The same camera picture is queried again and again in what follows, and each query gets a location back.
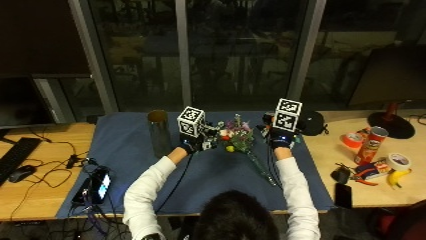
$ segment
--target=dark hair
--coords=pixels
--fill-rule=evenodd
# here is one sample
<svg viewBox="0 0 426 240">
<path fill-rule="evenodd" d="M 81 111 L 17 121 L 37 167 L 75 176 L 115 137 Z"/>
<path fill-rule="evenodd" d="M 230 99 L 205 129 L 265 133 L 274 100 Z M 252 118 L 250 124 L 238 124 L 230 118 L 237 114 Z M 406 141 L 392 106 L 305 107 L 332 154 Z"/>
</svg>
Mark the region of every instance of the dark hair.
<svg viewBox="0 0 426 240">
<path fill-rule="evenodd" d="M 236 190 L 217 195 L 204 207 L 195 240 L 273 240 L 278 230 L 269 211 L 254 197 Z"/>
</svg>

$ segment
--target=black monitor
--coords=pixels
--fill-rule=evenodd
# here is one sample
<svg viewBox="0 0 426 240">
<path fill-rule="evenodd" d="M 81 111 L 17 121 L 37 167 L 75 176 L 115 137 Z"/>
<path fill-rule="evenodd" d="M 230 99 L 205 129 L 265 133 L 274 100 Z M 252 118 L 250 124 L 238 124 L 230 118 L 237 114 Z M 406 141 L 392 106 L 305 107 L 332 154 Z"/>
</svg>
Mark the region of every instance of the black monitor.
<svg viewBox="0 0 426 240">
<path fill-rule="evenodd" d="M 55 119 L 32 77 L 0 75 L 0 140 L 11 128 L 53 124 Z"/>
<path fill-rule="evenodd" d="M 388 103 L 388 111 L 373 113 L 369 124 L 384 127 L 389 137 L 408 139 L 414 136 L 414 127 L 394 114 L 406 101 L 426 101 L 426 45 L 372 51 L 349 105 Z"/>
</svg>

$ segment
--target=flower bouquet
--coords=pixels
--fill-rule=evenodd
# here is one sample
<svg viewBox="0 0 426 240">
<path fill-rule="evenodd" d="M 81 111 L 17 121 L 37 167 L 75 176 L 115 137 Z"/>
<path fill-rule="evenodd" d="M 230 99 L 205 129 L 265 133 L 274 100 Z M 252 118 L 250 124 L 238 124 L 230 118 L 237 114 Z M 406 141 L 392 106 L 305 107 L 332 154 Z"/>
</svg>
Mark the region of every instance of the flower bouquet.
<svg viewBox="0 0 426 240">
<path fill-rule="evenodd" d="M 224 127 L 225 129 L 220 131 L 220 135 L 226 151 L 244 153 L 249 157 L 260 174 L 266 178 L 269 183 L 276 186 L 277 183 L 266 172 L 257 156 L 252 152 L 254 137 L 249 122 L 242 122 L 241 116 L 236 114 L 234 119 L 228 121 Z"/>
</svg>

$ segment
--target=black glove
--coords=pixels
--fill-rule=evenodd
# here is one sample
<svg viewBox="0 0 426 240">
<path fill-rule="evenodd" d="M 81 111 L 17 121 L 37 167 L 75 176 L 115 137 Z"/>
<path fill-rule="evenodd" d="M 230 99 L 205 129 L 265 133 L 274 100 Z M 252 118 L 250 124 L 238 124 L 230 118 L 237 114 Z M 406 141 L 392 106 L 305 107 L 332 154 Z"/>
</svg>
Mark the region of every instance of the black glove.
<svg viewBox="0 0 426 240">
<path fill-rule="evenodd" d="M 199 138 L 195 138 L 185 134 L 181 134 L 180 140 L 181 140 L 181 144 L 179 145 L 179 147 L 185 149 L 188 155 L 199 151 L 203 151 L 203 142 L 204 142 L 203 135 L 200 135 Z"/>
<path fill-rule="evenodd" d="M 270 128 L 269 130 L 269 145 L 274 150 L 277 147 L 290 148 L 290 144 L 294 140 L 294 132 L 282 130 L 280 128 Z"/>
</svg>

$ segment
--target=banana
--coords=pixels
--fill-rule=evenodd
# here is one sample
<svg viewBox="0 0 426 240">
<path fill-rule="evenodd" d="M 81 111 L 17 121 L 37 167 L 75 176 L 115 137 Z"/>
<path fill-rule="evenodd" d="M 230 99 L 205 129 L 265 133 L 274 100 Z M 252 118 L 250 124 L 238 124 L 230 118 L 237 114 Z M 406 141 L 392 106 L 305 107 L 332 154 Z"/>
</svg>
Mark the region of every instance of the banana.
<svg viewBox="0 0 426 240">
<path fill-rule="evenodd" d="M 390 184 L 392 187 L 397 186 L 401 188 L 401 185 L 398 183 L 400 178 L 405 175 L 408 175 L 412 172 L 412 169 L 404 170 L 404 171 L 393 171 L 389 175 L 388 175 L 388 182 Z"/>
</svg>

